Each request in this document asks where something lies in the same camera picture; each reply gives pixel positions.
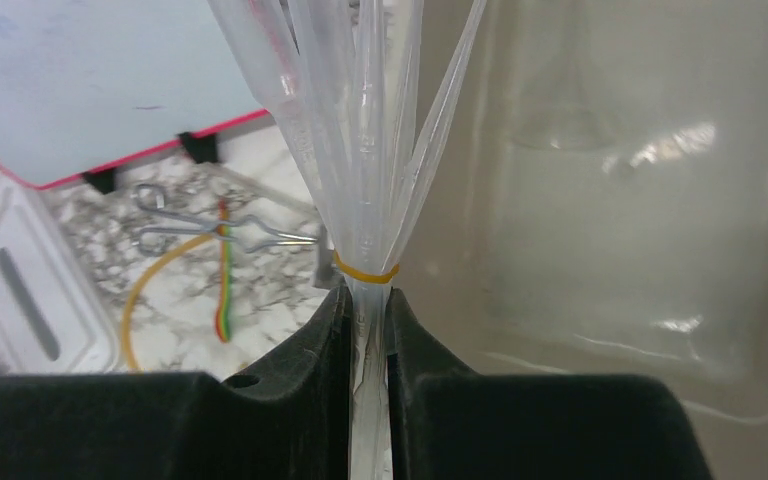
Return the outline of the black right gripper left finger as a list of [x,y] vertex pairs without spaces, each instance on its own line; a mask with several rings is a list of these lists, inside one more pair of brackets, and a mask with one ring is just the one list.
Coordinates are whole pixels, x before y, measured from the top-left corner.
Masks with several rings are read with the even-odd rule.
[[0,377],[0,479],[345,479],[352,301],[218,380],[203,372]]

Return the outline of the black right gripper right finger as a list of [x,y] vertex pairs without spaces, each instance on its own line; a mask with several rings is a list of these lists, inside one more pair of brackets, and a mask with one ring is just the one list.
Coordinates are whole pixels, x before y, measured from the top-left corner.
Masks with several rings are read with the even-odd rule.
[[660,381],[626,374],[485,375],[387,304],[397,479],[707,479],[690,420]]

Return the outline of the metal crucible tongs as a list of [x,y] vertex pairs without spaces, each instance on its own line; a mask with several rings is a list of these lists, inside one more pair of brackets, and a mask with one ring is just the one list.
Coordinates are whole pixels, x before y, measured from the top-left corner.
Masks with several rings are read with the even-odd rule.
[[[137,231],[134,245],[141,254],[148,257],[165,254],[173,236],[206,235],[209,240],[239,246],[244,253],[279,246],[310,246],[319,241],[316,236],[276,229],[254,214],[231,220],[227,214],[220,214],[219,219],[208,219],[173,211],[167,207],[166,189],[159,184],[139,183],[131,189],[130,197],[133,205],[143,213],[176,222],[173,226],[150,225]],[[234,229],[244,227],[257,228],[263,233],[263,238],[243,240],[232,234]]]

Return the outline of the bundle of clear pipettes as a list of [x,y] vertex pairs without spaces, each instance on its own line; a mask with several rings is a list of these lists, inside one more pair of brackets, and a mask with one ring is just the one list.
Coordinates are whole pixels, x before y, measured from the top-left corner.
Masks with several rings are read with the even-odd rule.
[[485,10],[470,5],[432,105],[417,116],[424,5],[214,1],[252,95],[274,118],[353,304],[350,469],[381,475],[385,310],[444,151]]

